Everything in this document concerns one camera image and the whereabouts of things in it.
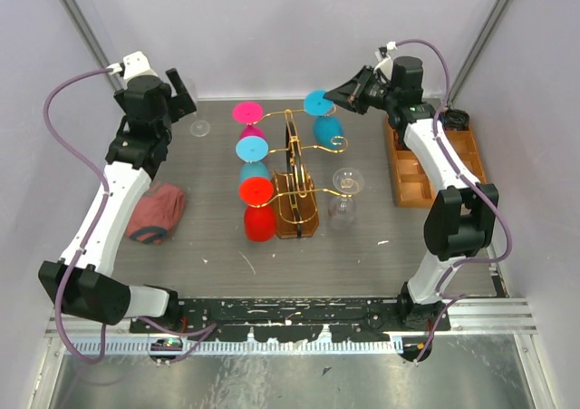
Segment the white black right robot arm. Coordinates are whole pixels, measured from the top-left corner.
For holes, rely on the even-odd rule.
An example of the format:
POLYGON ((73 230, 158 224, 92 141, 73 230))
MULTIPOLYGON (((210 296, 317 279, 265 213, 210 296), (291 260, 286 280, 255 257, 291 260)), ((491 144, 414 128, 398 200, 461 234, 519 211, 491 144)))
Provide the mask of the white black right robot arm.
POLYGON ((479 252, 492 240, 499 198, 496 186, 481 183, 452 148, 436 110, 423 100, 422 78, 422 60, 401 56, 392 61, 391 75, 365 65, 324 95, 350 112, 386 112, 437 192, 423 227, 427 252, 397 296, 395 316, 410 331, 442 310, 443 291, 459 268, 483 262, 479 252))

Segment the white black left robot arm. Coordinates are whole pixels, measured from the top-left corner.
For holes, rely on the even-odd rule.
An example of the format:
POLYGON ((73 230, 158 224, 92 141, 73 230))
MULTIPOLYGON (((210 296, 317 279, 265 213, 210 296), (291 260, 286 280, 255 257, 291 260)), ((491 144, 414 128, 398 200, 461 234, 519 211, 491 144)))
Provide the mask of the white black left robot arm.
POLYGON ((57 316, 113 326, 144 316, 161 333, 176 330, 181 306, 176 291, 128 286, 112 278, 121 239, 140 198, 167 159, 171 126, 197 106, 175 68, 161 79, 153 71, 131 75, 115 92, 123 116, 103 169, 91 164, 101 186, 85 219, 61 257, 45 260, 38 277, 57 316))

